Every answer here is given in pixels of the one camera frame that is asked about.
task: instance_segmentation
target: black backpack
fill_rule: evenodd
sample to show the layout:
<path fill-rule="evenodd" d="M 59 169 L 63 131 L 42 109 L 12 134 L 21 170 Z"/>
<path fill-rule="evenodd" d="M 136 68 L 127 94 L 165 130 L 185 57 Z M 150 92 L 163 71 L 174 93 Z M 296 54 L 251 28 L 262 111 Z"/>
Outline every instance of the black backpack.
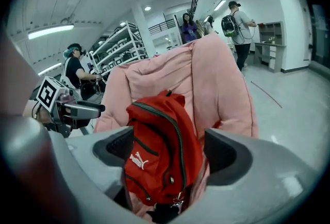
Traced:
<path fill-rule="evenodd" d="M 234 14 L 235 14 L 235 12 L 233 13 L 233 15 L 231 15 L 231 14 L 226 15 L 221 20 L 221 27 L 223 30 L 223 34 L 226 37 L 234 37 L 238 34 L 238 25 L 234 18 Z"/>

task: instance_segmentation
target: gray t-shirt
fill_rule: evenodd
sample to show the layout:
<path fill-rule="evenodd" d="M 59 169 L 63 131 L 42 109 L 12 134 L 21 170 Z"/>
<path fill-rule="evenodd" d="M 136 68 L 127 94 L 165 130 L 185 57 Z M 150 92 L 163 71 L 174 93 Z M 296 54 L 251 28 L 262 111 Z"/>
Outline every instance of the gray t-shirt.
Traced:
<path fill-rule="evenodd" d="M 251 21 L 250 18 L 242 11 L 235 12 L 234 18 L 240 30 L 238 31 L 238 34 L 236 36 L 232 37 L 233 44 L 251 44 L 252 36 L 249 27 L 246 25 L 246 23 Z"/>

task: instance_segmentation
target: man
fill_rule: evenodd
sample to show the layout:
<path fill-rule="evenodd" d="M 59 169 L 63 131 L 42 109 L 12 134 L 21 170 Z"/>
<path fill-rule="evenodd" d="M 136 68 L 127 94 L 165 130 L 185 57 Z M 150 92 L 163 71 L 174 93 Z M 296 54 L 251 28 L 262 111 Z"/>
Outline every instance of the man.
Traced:
<path fill-rule="evenodd" d="M 68 50 L 63 53 L 66 66 L 66 68 L 64 67 L 65 75 L 77 89 L 80 88 L 82 83 L 86 83 L 89 80 L 101 79 L 100 75 L 92 75 L 85 72 L 80 63 L 81 54 L 82 47 L 79 44 L 69 45 Z"/>
<path fill-rule="evenodd" d="M 249 55 L 252 36 L 249 27 L 257 27 L 257 24 L 249 19 L 249 17 L 239 10 L 241 6 L 235 1 L 231 1 L 228 4 L 230 14 L 234 16 L 238 25 L 238 33 L 232 37 L 233 44 L 237 52 L 237 66 L 242 71 L 244 62 Z"/>

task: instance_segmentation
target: pink jacket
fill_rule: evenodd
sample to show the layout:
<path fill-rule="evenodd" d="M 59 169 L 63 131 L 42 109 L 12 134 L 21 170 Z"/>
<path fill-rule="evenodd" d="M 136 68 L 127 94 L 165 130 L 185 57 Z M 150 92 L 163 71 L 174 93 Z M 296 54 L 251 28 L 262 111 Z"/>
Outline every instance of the pink jacket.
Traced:
<path fill-rule="evenodd" d="M 204 130 L 210 127 L 258 137 L 255 109 L 244 78 L 230 49 L 215 33 L 164 55 L 115 67 L 102 100 L 106 110 L 94 131 L 126 126 L 126 108 L 133 101 L 163 90 L 185 96 L 186 111 L 202 143 Z M 194 183 L 190 203 L 203 193 L 208 175 L 205 160 Z M 131 199 L 134 213 L 151 220 L 145 212 L 152 207 L 141 205 L 133 194 Z"/>

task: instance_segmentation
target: metal shelving rack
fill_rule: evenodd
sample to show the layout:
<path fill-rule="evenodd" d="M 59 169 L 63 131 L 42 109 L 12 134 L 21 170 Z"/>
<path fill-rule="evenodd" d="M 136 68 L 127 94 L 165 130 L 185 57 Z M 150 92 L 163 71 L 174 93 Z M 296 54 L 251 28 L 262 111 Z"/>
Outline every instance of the metal shelving rack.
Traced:
<path fill-rule="evenodd" d="M 107 53 L 107 51 L 109 51 L 113 47 L 113 45 L 117 44 L 118 41 L 126 38 L 128 41 L 127 43 L 123 44 L 122 46 L 119 46 L 117 50 Z M 102 73 L 102 76 L 105 76 L 110 73 L 114 67 L 103 72 L 101 64 L 109 64 L 115 57 L 120 56 L 122 53 L 125 53 L 132 48 L 134 48 L 136 55 L 116 65 L 123 65 L 135 60 L 141 60 L 142 57 L 147 57 L 147 53 L 145 51 L 138 27 L 134 27 L 133 24 L 126 21 L 126 25 L 122 29 L 110 36 L 94 53 L 91 54 L 97 72 Z M 144 50 L 144 54 L 139 54 L 138 50 Z M 100 58 L 100 55 L 104 56 L 104 53 L 106 53 L 107 55 L 103 58 Z"/>

